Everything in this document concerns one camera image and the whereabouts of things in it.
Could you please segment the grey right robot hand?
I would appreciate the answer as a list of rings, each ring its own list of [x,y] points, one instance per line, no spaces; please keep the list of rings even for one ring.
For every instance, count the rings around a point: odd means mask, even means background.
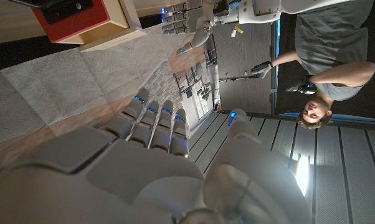
[[[0,223],[310,223],[295,174],[235,109],[207,172],[184,110],[142,89],[101,128],[44,142],[0,173]]]

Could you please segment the person's right gloved hand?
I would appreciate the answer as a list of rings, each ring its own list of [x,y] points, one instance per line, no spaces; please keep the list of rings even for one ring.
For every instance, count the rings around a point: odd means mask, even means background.
[[[293,85],[290,85],[285,89],[285,91],[288,92],[299,92],[303,93],[305,95],[312,95],[315,94],[318,89],[315,84],[311,83],[309,79],[312,77],[312,75],[306,75],[301,80],[297,81]]]

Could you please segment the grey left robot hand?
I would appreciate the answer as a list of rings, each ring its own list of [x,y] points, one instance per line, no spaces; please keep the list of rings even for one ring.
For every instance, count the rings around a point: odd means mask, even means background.
[[[210,36],[211,20],[205,14],[203,1],[184,1],[161,8],[162,31],[164,35],[193,34],[192,40],[176,51],[186,53],[202,45]]]

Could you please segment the person's left gloved hand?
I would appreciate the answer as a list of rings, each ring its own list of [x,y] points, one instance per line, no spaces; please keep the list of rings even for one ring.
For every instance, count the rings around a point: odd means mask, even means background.
[[[272,67],[272,62],[266,61],[254,66],[250,72],[255,78],[263,79],[266,76],[266,74],[272,69]]]

